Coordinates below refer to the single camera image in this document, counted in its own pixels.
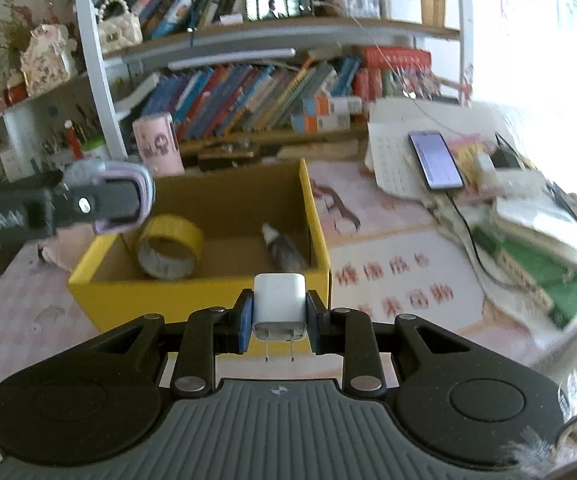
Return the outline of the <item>white USB wall charger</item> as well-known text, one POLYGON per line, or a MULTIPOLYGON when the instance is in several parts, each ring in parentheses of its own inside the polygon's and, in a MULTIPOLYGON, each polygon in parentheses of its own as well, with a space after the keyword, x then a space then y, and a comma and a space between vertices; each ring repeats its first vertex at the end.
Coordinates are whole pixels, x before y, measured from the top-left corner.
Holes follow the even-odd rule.
POLYGON ((307 331, 305 277, 299 273, 259 274, 253 292, 253 332, 264 343, 264 359, 270 360, 271 342, 287 342, 290 361, 294 361, 295 342, 307 331))

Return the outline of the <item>grey toy car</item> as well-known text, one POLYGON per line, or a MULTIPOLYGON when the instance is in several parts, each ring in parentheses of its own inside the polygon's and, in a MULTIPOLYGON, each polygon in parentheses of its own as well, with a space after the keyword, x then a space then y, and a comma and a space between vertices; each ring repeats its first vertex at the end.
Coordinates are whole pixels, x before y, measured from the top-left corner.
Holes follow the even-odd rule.
POLYGON ((55 189, 55 221, 60 228, 87 223, 95 234, 138 228, 156 196, 150 172, 137 162, 96 158, 70 165, 55 189))

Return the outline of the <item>white green-lid jar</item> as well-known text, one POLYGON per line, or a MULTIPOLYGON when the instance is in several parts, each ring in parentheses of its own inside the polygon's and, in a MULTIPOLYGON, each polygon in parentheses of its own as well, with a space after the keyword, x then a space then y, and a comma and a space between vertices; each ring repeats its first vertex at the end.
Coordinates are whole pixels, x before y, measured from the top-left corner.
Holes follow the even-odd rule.
POLYGON ((81 151, 84 158, 110 160, 110 152, 102 136, 87 140, 86 143, 81 145, 81 151))

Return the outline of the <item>pink plush toy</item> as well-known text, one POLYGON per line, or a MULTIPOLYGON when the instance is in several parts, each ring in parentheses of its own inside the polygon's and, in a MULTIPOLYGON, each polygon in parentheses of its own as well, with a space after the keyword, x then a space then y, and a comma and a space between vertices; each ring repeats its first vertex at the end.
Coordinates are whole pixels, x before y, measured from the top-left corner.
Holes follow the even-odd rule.
POLYGON ((88 224, 76 224, 70 228, 59 229, 54 237, 42 240, 38 245, 38 254, 43 261, 72 272, 95 237, 92 226, 88 224))

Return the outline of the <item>yellow tape roll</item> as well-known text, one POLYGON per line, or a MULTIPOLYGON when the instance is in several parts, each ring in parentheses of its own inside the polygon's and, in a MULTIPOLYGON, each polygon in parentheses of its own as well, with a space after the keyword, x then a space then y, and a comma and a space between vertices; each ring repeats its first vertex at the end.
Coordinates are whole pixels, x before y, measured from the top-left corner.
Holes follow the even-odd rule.
POLYGON ((180 281, 200 264, 204 234, 195 224, 174 214, 149 218, 136 245, 136 257, 151 278, 180 281))

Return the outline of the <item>pink cylindrical box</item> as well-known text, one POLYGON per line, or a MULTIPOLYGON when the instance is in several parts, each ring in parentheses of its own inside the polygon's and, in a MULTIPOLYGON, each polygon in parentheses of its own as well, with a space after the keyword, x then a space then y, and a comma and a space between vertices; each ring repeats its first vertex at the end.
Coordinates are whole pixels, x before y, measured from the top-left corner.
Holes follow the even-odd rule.
POLYGON ((142 162, 153 177, 184 174, 170 113, 140 117, 133 122, 132 128, 142 162))

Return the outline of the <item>red tassel ornament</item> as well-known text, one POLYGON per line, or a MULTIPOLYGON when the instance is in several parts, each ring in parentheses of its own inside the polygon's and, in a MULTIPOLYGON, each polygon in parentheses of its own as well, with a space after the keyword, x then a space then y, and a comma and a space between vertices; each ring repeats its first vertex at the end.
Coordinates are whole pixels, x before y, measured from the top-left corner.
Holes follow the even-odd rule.
POLYGON ((81 144, 72 121, 66 120, 66 122, 64 122, 64 128, 66 132, 66 138, 70 147, 72 148, 72 154, 74 154, 75 159, 83 159, 81 144))

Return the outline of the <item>small dark dropper bottle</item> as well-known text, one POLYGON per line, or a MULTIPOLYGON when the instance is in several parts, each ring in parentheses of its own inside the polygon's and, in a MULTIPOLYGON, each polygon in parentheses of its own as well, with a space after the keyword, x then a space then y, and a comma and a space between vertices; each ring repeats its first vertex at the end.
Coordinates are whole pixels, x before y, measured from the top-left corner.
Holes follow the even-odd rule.
POLYGON ((287 236, 267 223, 261 226, 261 232, 268 253, 281 272, 300 273, 308 269, 308 262, 287 236))

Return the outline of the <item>yellow cardboard box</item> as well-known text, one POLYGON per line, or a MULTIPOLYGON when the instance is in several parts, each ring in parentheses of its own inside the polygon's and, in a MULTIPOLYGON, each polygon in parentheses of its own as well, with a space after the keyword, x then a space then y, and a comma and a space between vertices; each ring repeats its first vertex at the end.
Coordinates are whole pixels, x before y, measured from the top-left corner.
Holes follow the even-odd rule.
POLYGON ((305 284, 331 296, 331 263, 307 165, 279 162, 161 178, 150 218, 96 237, 68 281, 102 332, 147 313, 181 322, 230 307, 276 266, 262 228, 287 236, 307 261, 305 284))

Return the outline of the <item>white pearl handbag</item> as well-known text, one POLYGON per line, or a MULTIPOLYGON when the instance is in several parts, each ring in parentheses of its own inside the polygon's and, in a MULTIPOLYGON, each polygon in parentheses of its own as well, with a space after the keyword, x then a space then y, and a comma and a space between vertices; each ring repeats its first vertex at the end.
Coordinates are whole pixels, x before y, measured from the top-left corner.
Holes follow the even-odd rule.
POLYGON ((129 8, 126 0, 104 0, 98 9, 98 39, 104 55, 143 42, 139 17, 129 8), (106 11, 119 6, 121 13, 107 18, 106 11))

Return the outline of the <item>smartphone with lit screen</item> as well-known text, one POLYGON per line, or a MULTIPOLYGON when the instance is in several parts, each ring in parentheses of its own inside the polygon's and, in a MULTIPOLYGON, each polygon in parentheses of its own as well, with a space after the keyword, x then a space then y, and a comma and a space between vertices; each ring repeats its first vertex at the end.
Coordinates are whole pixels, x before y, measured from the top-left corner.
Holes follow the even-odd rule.
POLYGON ((462 174, 439 131, 412 131, 409 140, 426 186, 431 192, 459 191, 464 188, 462 174))

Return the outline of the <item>green book stack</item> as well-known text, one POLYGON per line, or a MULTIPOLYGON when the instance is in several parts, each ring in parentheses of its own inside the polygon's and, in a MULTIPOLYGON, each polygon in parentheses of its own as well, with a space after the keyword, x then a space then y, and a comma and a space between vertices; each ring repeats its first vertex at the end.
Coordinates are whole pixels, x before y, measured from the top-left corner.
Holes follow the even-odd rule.
POLYGON ((556 327, 577 316, 577 269, 486 226, 474 227, 473 240, 556 327))

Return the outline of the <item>smartphone on shelf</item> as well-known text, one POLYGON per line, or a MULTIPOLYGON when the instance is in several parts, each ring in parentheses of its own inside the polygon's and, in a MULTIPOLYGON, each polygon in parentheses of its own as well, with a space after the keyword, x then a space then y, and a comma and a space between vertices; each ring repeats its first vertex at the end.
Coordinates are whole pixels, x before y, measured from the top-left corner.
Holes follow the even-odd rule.
POLYGON ((249 22, 300 18, 313 13, 312 0, 245 0, 249 22))

